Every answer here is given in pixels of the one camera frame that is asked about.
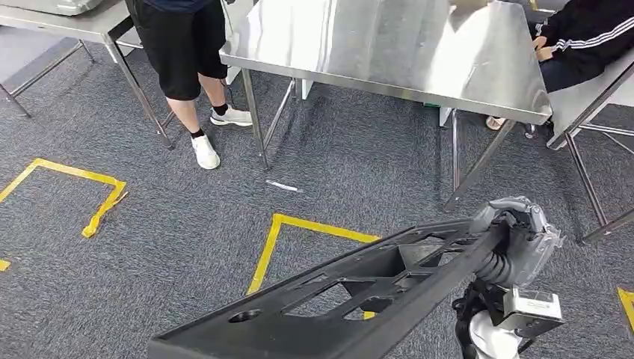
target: yellow tape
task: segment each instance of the yellow tape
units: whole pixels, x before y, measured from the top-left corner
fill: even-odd
[[[375,240],[379,239],[379,237],[377,236],[371,236],[365,233],[354,232],[353,230],[345,230],[343,228],[329,226],[327,224],[307,221],[305,219],[291,217],[289,215],[279,215],[279,216],[281,217],[282,223],[284,224],[289,224],[291,226],[305,228],[307,230],[314,230],[316,232],[331,234],[333,236],[353,239],[361,243],[372,243]]]
[[[123,188],[126,187],[126,183],[123,181],[119,181],[114,177],[106,176],[104,174],[98,174],[96,172],[80,170],[79,168],[60,165],[58,163],[47,161],[45,159],[35,159],[20,175],[18,175],[18,177],[16,177],[16,179],[13,180],[13,182],[9,184],[9,186],[7,186],[7,188],[0,192],[0,202],[2,202],[38,166],[48,168],[49,170],[61,172],[63,174],[69,174],[71,176],[77,176],[114,186],[114,189],[112,190],[112,192],[110,192],[108,198],[106,198],[105,202],[97,210],[97,213],[95,213],[90,219],[90,223],[81,232],[81,234],[86,238],[91,237],[93,234],[96,233],[99,222],[101,221],[101,217],[114,205],[119,203],[119,201],[122,200],[123,197],[125,197],[125,195],[121,196],[121,192],[123,192]]]
[[[6,260],[0,260],[0,271],[6,271],[10,265],[11,265],[11,262],[7,262]]]
[[[264,249],[262,249],[262,254],[260,255],[256,271],[253,274],[253,279],[251,280],[251,284],[249,285],[249,289],[247,290],[247,295],[257,292],[264,282],[264,276],[266,275],[268,264],[271,262],[273,250],[275,249],[275,242],[277,241],[277,236],[280,234],[280,228],[282,227],[282,224],[288,224],[289,226],[300,227],[307,230],[327,233],[333,236],[353,239],[361,243],[370,243],[380,238],[377,236],[371,236],[369,234],[354,232],[353,230],[345,230],[343,228],[329,226],[327,224],[321,224],[317,222],[307,221],[301,218],[291,217],[289,215],[281,215],[279,213],[275,213],[273,214],[271,229],[268,231],[268,236],[266,237]]]
[[[625,314],[630,320],[632,332],[634,332],[634,293],[626,292],[621,288],[617,288],[617,292],[618,297],[621,299],[621,303],[623,304],[623,308],[625,309]]]
[[[251,285],[247,290],[247,295],[257,292],[258,289],[262,286],[262,282],[264,281],[264,276],[266,275],[266,269],[268,268],[268,264],[271,261],[271,256],[273,255],[273,250],[275,249],[275,242],[277,241],[277,235],[280,234],[280,228],[282,227],[281,215],[277,213],[273,214],[273,223],[271,224],[271,229],[268,231],[268,236],[266,237],[266,243],[264,244],[264,249],[262,250],[262,255],[259,257],[258,265],[256,267],[256,272],[253,274],[253,279],[251,280]]]
[[[37,167],[35,161],[33,161],[21,174],[13,180],[13,182],[9,183],[7,188],[3,189],[0,192],[0,202],[2,202],[16,187],[29,175],[33,170]]]

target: sitting person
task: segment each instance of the sitting person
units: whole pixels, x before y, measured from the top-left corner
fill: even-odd
[[[634,46],[634,0],[570,0],[531,28],[547,92],[592,80]],[[494,131],[505,119],[489,117]]]

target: black shorts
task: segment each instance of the black shorts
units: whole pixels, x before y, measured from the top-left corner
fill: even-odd
[[[195,13],[165,12],[144,0],[126,0],[147,57],[165,96],[183,101],[200,95],[198,73],[227,77],[218,50],[224,45],[222,0]]]

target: hand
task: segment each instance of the hand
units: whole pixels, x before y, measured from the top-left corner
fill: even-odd
[[[541,48],[546,45],[547,41],[548,39],[545,36],[540,36],[533,40],[533,47],[535,48],[535,51],[541,50]]]
[[[550,46],[542,47],[541,49],[537,50],[535,54],[537,55],[537,59],[539,60],[539,62],[550,60],[551,58],[553,58],[553,48]]]

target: sandal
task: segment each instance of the sandal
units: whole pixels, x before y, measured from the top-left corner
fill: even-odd
[[[506,122],[505,118],[493,117],[493,116],[489,116],[487,120],[485,121],[485,123],[487,124],[487,127],[493,131],[499,131],[499,129],[502,128],[502,125],[504,124],[504,122]]]

